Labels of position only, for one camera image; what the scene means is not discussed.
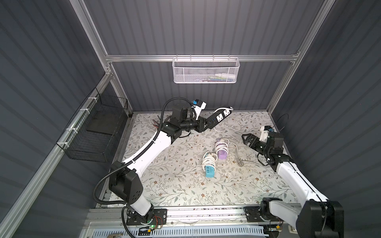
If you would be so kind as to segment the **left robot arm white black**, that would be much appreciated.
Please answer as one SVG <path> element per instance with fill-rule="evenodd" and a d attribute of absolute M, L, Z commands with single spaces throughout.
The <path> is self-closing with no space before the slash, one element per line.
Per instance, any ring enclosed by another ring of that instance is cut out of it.
<path fill-rule="evenodd" d="M 121 203 L 136 212 L 146 222 L 153 216 L 154 206 L 142 194 L 141 177 L 156 157 L 184 131 L 198 133 L 213 129 L 225 119 L 222 109 L 208 118 L 200 116 L 204 106 L 193 105 L 190 109 L 174 108 L 172 115 L 164 118 L 157 126 L 157 132 L 141 149 L 130 158 L 113 164 L 113 173 L 109 176 L 109 190 L 122 199 Z"/>

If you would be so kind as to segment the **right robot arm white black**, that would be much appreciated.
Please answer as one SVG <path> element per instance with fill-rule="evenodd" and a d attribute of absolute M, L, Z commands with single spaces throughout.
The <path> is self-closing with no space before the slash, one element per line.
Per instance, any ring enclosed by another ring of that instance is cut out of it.
<path fill-rule="evenodd" d="M 267 164 L 292 189 L 301 204 L 297 209 L 280 198 L 265 197 L 259 207 L 260 217 L 271 222 L 278 218 L 294 227 L 301 238 L 342 238 L 344 209 L 328 199 L 302 174 L 294 160 L 283 152 L 283 136 L 270 126 L 261 128 L 261 136 L 242 135 L 243 143 L 263 155 Z"/>

